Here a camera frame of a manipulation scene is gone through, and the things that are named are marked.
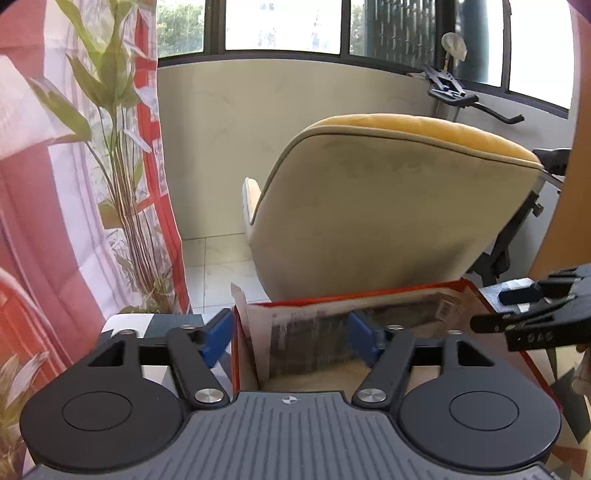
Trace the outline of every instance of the black window frame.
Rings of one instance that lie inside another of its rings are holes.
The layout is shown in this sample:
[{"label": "black window frame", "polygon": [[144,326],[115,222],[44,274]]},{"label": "black window frame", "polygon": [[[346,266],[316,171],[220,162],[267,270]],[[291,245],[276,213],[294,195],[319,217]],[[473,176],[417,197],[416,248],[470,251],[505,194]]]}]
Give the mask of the black window frame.
[{"label": "black window frame", "polygon": [[[501,73],[501,86],[492,86],[486,83],[460,80],[467,90],[493,95],[524,105],[532,106],[561,118],[569,117],[569,109],[555,103],[547,102],[539,98],[513,92],[509,88],[511,80],[511,4],[510,0],[503,2],[503,64]],[[444,33],[455,31],[455,5],[456,0],[436,0],[436,38],[441,38]],[[216,60],[236,59],[289,59],[327,61],[357,67],[366,67],[385,72],[420,73],[421,69],[408,67],[390,61],[379,60],[372,57],[351,55],[349,53],[350,27],[351,25],[351,0],[341,1],[341,25],[340,25],[340,52],[320,53],[298,50],[263,50],[244,49],[226,50],[226,0],[206,0],[204,25],[203,25],[203,51],[172,55],[158,59],[158,67],[168,67],[186,63]],[[437,68],[443,67],[445,52],[441,42],[436,42],[435,64]]]}]

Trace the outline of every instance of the silver bolt head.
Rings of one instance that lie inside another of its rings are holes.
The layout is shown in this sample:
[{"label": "silver bolt head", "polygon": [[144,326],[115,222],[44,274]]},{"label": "silver bolt head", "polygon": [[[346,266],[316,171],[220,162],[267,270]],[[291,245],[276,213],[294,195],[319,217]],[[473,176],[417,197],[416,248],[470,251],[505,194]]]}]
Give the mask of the silver bolt head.
[{"label": "silver bolt head", "polygon": [[195,400],[201,403],[217,403],[223,400],[223,392],[217,388],[202,388],[195,393]]},{"label": "silver bolt head", "polygon": [[357,398],[365,403],[380,403],[386,400],[386,392],[379,388],[364,388],[357,392]]}]

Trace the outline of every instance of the barcode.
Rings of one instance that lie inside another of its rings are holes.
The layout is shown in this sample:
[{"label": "barcode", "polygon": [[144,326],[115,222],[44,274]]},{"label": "barcode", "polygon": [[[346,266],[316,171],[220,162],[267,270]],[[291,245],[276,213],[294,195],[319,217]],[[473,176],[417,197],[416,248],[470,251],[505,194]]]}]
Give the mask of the barcode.
[{"label": "barcode", "polygon": [[442,300],[439,303],[439,308],[437,309],[437,313],[435,314],[436,320],[441,320],[442,322],[445,321],[447,316],[452,312],[455,304],[448,300]]}]

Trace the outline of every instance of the fabric cover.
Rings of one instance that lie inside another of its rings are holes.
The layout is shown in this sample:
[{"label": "fabric cover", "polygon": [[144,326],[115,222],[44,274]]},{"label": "fabric cover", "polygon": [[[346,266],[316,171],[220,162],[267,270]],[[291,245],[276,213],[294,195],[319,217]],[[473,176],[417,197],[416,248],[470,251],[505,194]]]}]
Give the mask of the fabric cover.
[{"label": "fabric cover", "polygon": [[524,148],[466,125],[326,119],[290,142],[260,194],[245,182],[256,271],[273,301],[459,278],[540,170]]}]

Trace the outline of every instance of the tiled floor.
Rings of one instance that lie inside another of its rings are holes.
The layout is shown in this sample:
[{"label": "tiled floor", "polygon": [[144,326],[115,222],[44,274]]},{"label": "tiled floor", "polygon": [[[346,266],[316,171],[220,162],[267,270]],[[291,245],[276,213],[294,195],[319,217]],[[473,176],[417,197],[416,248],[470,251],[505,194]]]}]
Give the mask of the tiled floor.
[{"label": "tiled floor", "polygon": [[268,300],[243,233],[185,240],[183,261],[193,313],[203,315],[204,322],[234,305],[231,283],[244,291],[247,301]]}]

